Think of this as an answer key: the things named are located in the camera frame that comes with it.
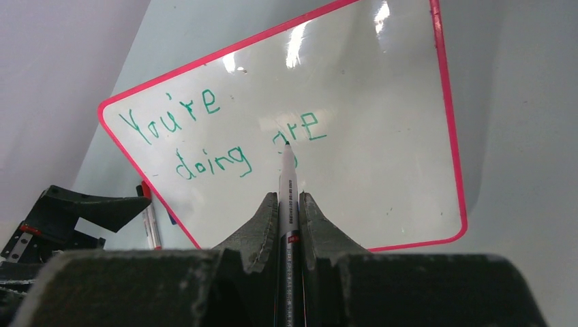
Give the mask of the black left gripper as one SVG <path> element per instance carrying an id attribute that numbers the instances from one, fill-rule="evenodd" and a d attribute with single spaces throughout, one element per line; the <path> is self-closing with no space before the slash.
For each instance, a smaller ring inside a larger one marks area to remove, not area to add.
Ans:
<path id="1" fill-rule="evenodd" d="M 45 189 L 1 250 L 1 315 L 12 326 L 274 325 L 275 193 L 211 249 L 68 251 L 106 243 L 76 230 L 80 218 L 118 232 L 150 204 Z"/>

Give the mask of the red framed whiteboard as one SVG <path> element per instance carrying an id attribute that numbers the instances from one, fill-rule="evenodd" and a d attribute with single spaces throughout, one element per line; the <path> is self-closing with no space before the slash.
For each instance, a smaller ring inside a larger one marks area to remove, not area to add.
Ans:
<path id="1" fill-rule="evenodd" d="M 299 190 L 372 251 L 468 227 L 438 1 L 334 1 L 103 101 L 100 123 L 195 247 Z"/>

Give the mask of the green capped white marker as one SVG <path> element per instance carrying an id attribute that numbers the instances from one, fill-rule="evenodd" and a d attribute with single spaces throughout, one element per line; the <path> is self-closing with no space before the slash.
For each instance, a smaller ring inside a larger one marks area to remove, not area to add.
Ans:
<path id="1" fill-rule="evenodd" d="M 284 145 L 277 194 L 279 212 L 279 254 L 276 326 L 304 326 L 303 273 L 299 224 L 299 191 L 294 153 Z"/>

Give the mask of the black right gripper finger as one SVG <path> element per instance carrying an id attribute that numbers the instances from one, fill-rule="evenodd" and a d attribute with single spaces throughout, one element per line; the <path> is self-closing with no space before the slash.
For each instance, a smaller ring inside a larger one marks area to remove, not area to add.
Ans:
<path id="1" fill-rule="evenodd" d="M 523 275 L 489 253 L 372 253 L 300 195 L 308 326 L 545 326 Z"/>

